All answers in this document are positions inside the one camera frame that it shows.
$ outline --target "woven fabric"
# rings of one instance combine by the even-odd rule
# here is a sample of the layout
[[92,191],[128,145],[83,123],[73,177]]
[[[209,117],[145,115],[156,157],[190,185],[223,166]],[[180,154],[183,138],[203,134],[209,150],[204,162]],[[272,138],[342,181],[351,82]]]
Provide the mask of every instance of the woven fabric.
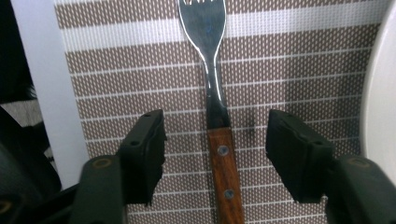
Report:
[[[220,47],[246,223],[326,223],[297,204],[265,156],[269,109],[360,153],[366,65],[389,1],[228,0]],[[163,109],[163,179],[132,223],[216,223],[200,59],[176,1],[54,0],[89,154],[113,154],[143,113]]]

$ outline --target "silver fork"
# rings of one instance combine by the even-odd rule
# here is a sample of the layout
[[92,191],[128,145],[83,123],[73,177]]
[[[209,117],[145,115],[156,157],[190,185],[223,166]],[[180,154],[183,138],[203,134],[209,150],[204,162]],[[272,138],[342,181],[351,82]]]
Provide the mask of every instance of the silver fork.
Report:
[[178,0],[180,22],[204,65],[206,122],[219,223],[244,223],[231,122],[221,87],[219,46],[224,36],[223,0]]

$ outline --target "utensil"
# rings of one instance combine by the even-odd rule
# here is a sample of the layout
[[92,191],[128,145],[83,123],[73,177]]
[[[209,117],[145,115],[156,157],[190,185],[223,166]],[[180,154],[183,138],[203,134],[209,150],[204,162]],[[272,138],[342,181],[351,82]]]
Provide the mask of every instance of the utensil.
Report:
[[226,23],[223,0],[179,0],[181,25],[204,66],[206,121],[219,223],[244,223],[233,133],[221,88],[219,46]]

